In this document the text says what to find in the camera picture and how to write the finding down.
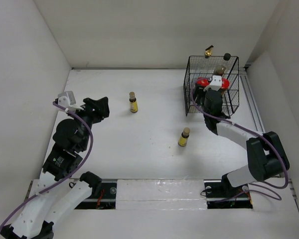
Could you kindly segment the red lid jar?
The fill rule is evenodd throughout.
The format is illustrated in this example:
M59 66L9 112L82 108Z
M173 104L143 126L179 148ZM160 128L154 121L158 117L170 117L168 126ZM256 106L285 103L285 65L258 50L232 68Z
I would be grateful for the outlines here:
M197 79L196 85L198 87L207 87L210 84L210 78L199 77Z
M230 86L230 82L225 79L225 78L222 78L222 85L221 85L221 88L219 89L219 92L221 93L221 95L224 95L225 92L228 90Z

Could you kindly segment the yellow bottle cork cap back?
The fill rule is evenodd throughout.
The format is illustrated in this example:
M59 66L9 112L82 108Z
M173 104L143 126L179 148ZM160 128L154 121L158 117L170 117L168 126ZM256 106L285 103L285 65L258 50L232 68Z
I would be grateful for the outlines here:
M130 111L136 113L138 111L138 103L134 92L129 93Z

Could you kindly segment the yellow bottle cork cap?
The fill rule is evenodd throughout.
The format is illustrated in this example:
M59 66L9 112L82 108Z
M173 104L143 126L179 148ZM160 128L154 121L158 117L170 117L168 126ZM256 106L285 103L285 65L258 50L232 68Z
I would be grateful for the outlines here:
M134 92L129 93L130 111L136 113L138 111L138 103Z
M182 146L182 147L186 146L189 135L190 135L190 128L185 127L180 135L179 140L178 140L178 145Z

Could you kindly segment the red label sauce bottle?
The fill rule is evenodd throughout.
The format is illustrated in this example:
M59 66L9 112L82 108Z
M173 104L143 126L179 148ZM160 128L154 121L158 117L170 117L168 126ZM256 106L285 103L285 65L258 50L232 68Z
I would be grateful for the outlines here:
M222 58L222 61L215 67L212 75L222 77L228 70L228 65L229 65L228 63L230 59L231 59L231 54L225 53Z

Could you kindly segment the clear glass oil bottle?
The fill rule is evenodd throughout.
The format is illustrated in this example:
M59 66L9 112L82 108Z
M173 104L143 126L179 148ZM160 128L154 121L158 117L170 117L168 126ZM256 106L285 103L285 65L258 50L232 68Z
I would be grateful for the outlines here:
M197 62L194 70L197 74L207 74L210 68L210 57L212 56L214 46L210 45L204 51L204 56Z

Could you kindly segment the yellow bottle cork cap front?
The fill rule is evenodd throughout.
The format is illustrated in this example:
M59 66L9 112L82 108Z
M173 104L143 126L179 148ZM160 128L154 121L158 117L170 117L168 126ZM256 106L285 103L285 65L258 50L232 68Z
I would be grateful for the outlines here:
M186 146L189 135L190 135L190 128L185 127L180 135L179 140L178 140L178 145L182 146L182 147Z

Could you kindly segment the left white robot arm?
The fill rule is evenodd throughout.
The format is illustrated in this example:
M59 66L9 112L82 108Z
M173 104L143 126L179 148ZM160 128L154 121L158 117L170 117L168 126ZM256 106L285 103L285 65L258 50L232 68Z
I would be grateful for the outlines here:
M54 146L45 160L35 190L0 225L5 239L51 239L56 223L83 200L101 193L102 179L87 171L69 193L54 204L59 186L68 181L87 161L93 147L92 126L109 117L109 99L85 98L84 104L59 95L53 105L69 117L58 123Z

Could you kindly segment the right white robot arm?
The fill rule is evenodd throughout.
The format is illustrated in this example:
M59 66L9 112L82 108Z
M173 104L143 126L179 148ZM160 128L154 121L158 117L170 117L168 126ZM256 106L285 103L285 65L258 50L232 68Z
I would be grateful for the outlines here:
M286 188L290 163L279 136L273 131L253 131L230 121L222 111L223 99L219 90L205 88L198 95L201 101L199 110L207 128L247 152L247 165L224 174L219 185L213 186L211 191L231 199L238 197L238 189L248 184L271 192Z

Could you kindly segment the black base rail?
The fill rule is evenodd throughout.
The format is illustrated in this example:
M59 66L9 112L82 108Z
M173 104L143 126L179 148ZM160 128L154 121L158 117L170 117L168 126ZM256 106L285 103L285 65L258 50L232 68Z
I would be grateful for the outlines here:
M220 180L203 179L108 179L101 191L81 202L79 210L205 210L251 209L250 196L216 205L227 195L218 186Z

